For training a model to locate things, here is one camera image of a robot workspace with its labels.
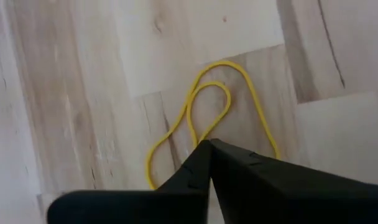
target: light wood flooring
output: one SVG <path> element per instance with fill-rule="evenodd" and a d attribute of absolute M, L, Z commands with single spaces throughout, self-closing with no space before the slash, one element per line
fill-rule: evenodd
<path fill-rule="evenodd" d="M 76 189 L 148 189 L 147 151 L 221 59 L 250 74 L 283 160 L 378 184 L 378 0 L 0 0 L 0 223 L 43 223 Z M 233 98 L 209 138 L 273 156 L 240 74 L 206 80 Z M 225 102 L 198 95 L 199 135 Z M 157 182 L 191 151 L 182 121 Z"/>

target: black plastic object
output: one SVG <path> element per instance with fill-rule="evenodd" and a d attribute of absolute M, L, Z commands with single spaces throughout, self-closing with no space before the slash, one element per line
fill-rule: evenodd
<path fill-rule="evenodd" d="M 59 223 L 206 223 L 210 178 L 225 223 L 378 222 L 378 185 L 202 141 L 155 191 L 78 191 L 51 204 Z"/>

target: wooden floor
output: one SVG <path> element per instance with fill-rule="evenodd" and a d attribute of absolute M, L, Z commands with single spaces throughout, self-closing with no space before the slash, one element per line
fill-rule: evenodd
<path fill-rule="evenodd" d="M 0 0 L 0 223 L 43 223 L 71 190 L 148 189 L 147 151 L 223 58 L 250 74 L 283 160 L 378 184 L 378 0 Z M 209 138 L 273 156 L 240 74 L 202 80 L 233 98 Z M 198 95 L 199 135 L 225 103 Z M 191 151 L 183 121 L 158 184 Z"/>

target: yellow string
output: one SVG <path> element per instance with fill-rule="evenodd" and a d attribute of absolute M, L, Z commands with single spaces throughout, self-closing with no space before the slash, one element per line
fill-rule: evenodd
<path fill-rule="evenodd" d="M 259 99 L 258 99 L 258 96 L 257 96 L 257 93 L 256 93 L 256 89 L 252 85 L 250 76 L 240 65 L 238 65 L 236 63 L 233 63 L 233 62 L 230 62 L 230 61 L 219 61 L 219 62 L 212 63 L 211 65 L 207 66 L 206 68 L 204 68 L 202 71 L 199 72 L 199 74 L 197 75 L 195 81 L 193 82 L 193 84 L 192 84 L 192 86 L 191 86 L 191 88 L 188 92 L 186 101 L 183 104 L 183 106 L 182 106 L 182 108 L 179 112 L 178 119 L 176 120 L 176 122 L 174 122 L 174 124 L 172 125 L 170 130 L 167 133 L 165 133 L 164 136 L 158 142 L 156 142 L 153 145 L 153 147 L 150 149 L 150 151 L 148 152 L 147 157 L 146 157 L 145 169 L 146 169 L 146 179 L 147 179 L 151 189 L 156 189 L 156 186 L 155 186 L 153 178 L 152 178 L 152 171 L 151 171 L 152 158 L 153 158 L 154 152 L 158 148 L 158 146 L 160 144 L 162 144 L 168 137 L 170 137 L 170 135 L 176 130 L 176 128 L 178 127 L 179 123 L 181 122 L 185 112 L 187 112 L 187 122 L 188 122 L 188 125 L 189 125 L 190 135 L 191 135 L 192 142 L 193 142 L 193 148 L 196 148 L 198 143 L 201 142 L 202 140 L 204 140 L 205 137 L 207 137 L 207 135 L 210 133 L 210 131 L 221 121 L 221 119 L 229 111 L 229 108 L 231 106 L 231 93 L 225 85 L 223 85 L 221 82 L 212 81 L 212 82 L 202 83 L 201 85 L 197 86 L 198 82 L 200 81 L 200 79 L 202 78 L 202 76 L 204 74 L 206 74 L 208 71 L 210 71 L 211 69 L 218 67 L 218 66 L 228 66 L 228 67 L 234 68 L 235 70 L 237 70 L 239 73 L 241 73 L 243 75 L 243 78 L 245 79 L 247 86 L 250 89 L 252 99 L 254 101 L 254 105 L 256 106 L 256 110 L 258 112 L 261 123 L 264 127 L 265 133 L 266 133 L 266 135 L 269 139 L 270 144 L 272 145 L 272 148 L 274 149 L 275 157 L 277 159 L 280 159 L 280 151 L 277 147 L 275 139 L 273 138 L 272 134 L 270 133 L 270 129 L 268 127 L 267 121 L 266 121 L 265 116 L 264 116 L 264 112 L 263 112 L 262 107 L 260 105 L 260 102 L 259 102 Z M 197 93 L 200 90 L 204 89 L 205 87 L 208 87 L 208 86 L 211 86 L 211 85 L 218 86 L 225 92 L 225 94 L 226 94 L 226 105 L 225 105 L 225 108 L 222 111 L 222 113 L 219 114 L 216 117 L 216 119 L 213 121 L 213 123 L 210 126 L 208 126 L 208 128 L 203 133 L 203 135 L 201 135 L 199 140 L 197 140 L 196 131 L 193 128 L 193 124 L 192 124 L 192 121 L 191 121 L 191 107 L 192 107 L 193 101 L 196 98 Z"/>

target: yellow cord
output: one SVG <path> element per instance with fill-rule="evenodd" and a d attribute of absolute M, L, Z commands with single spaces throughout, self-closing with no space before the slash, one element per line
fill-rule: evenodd
<path fill-rule="evenodd" d="M 219 62 L 212 63 L 211 65 L 207 66 L 206 68 L 204 68 L 202 71 L 199 72 L 198 76 L 196 77 L 195 81 L 193 82 L 193 84 L 192 84 L 192 86 L 191 86 L 191 88 L 188 92 L 186 101 L 183 104 L 181 111 L 179 112 L 178 119 L 172 125 L 171 129 L 166 134 L 164 134 L 164 136 L 158 142 L 156 142 L 153 145 L 153 147 L 150 149 L 150 151 L 148 152 L 147 157 L 146 157 L 145 169 L 146 169 L 146 179 L 147 179 L 151 189 L 156 189 L 156 186 L 155 186 L 154 181 L 152 179 L 152 172 L 151 172 L 152 158 L 153 158 L 154 152 L 158 148 L 158 146 L 160 144 L 162 144 L 168 137 L 170 137 L 170 135 L 175 131 L 175 129 L 178 127 L 179 123 L 181 122 L 185 112 L 187 112 L 187 122 L 188 122 L 188 125 L 189 125 L 190 135 L 191 135 L 192 142 L 193 142 L 193 148 L 196 148 L 198 143 L 201 142 L 202 140 L 204 140 L 205 137 L 207 137 L 207 135 L 210 133 L 210 131 L 221 121 L 221 119 L 229 111 L 229 108 L 231 106 L 231 93 L 229 92 L 228 88 L 225 85 L 223 85 L 221 82 L 212 81 L 212 82 L 206 82 L 206 83 L 203 83 L 203 84 L 197 86 L 198 82 L 200 81 L 200 79 L 202 78 L 202 76 L 204 74 L 206 74 L 208 71 L 210 71 L 211 69 L 218 67 L 218 66 L 228 66 L 228 67 L 234 68 L 235 70 L 237 70 L 238 72 L 240 72 L 243 75 L 243 78 L 246 80 L 247 86 L 250 89 L 252 99 L 254 100 L 254 105 L 256 106 L 259 118 L 261 120 L 261 123 L 262 123 L 264 129 L 265 129 L 266 135 L 269 139 L 270 144 L 272 145 L 272 147 L 274 149 L 275 157 L 277 159 L 280 159 L 280 151 L 277 147 L 275 139 L 273 138 L 272 134 L 270 133 L 270 129 L 268 127 L 267 121 L 266 121 L 265 116 L 264 116 L 264 112 L 263 112 L 262 107 L 260 105 L 260 102 L 259 102 L 259 99 L 258 99 L 258 96 L 257 96 L 257 93 L 256 93 L 256 89 L 252 85 L 250 76 L 240 65 L 238 65 L 236 63 L 233 63 L 233 62 L 230 62 L 230 61 L 219 61 Z M 226 106 L 225 106 L 224 110 L 222 111 L 222 113 L 217 116 L 217 118 L 206 129 L 206 131 L 203 133 L 203 135 L 201 135 L 199 140 L 197 140 L 196 131 L 193 128 L 193 124 L 192 124 L 192 121 L 191 121 L 191 107 L 192 107 L 193 101 L 196 98 L 197 93 L 200 90 L 204 89 L 205 87 L 211 86 L 211 85 L 218 86 L 225 92 L 225 94 L 226 94 Z"/>

